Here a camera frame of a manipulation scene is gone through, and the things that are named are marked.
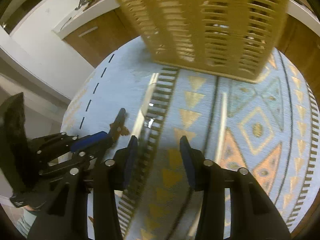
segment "screw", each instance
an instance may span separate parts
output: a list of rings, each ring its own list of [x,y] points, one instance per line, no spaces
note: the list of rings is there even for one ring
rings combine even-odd
[[[72,169],[70,170],[70,174],[71,174],[71,175],[76,175],[78,172],[79,172],[79,169],[77,169],[77,168],[72,168]]]
[[[213,165],[213,161],[212,160],[204,160],[203,164],[204,164],[204,166],[210,167]]]
[[[108,159],[105,161],[105,165],[107,166],[112,166],[113,164],[115,164],[116,162],[113,159]]]
[[[239,169],[239,172],[242,174],[242,175],[247,175],[248,174],[248,170],[246,168],[240,168]]]

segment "brown cabinet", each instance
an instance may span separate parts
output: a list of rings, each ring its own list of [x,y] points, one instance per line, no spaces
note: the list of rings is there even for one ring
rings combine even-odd
[[[64,40],[96,68],[110,53],[137,36],[117,8],[82,25]]]
[[[288,16],[277,48],[297,67],[320,102],[320,38],[292,16]]]

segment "table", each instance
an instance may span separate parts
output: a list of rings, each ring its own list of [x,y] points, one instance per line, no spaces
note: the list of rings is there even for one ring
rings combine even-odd
[[[70,103],[61,131],[79,137],[108,132],[121,107],[130,134],[140,135],[141,114],[154,118],[148,151],[133,172],[131,187],[116,196],[127,239],[193,238],[202,193],[189,189],[178,149],[182,135],[208,159],[215,160],[220,147],[222,168],[247,167],[291,232],[316,197],[319,109],[301,73],[276,49],[259,83],[249,84],[153,63],[142,39],[135,38],[88,77]],[[226,123],[218,145],[221,113]],[[129,139],[121,136],[105,159]],[[225,237],[229,208],[226,190]]]

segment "teal triangle pattern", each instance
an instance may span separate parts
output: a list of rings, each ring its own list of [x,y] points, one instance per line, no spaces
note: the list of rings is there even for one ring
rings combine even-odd
[[[278,77],[274,78],[261,96],[282,131],[284,117],[280,79]]]
[[[253,100],[257,93],[253,84],[232,80],[228,103],[228,117],[234,117],[243,107]]]

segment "laundry basket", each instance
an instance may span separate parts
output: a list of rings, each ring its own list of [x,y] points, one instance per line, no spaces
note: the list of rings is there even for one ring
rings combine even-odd
[[[156,62],[256,82],[288,0],[117,0]]]

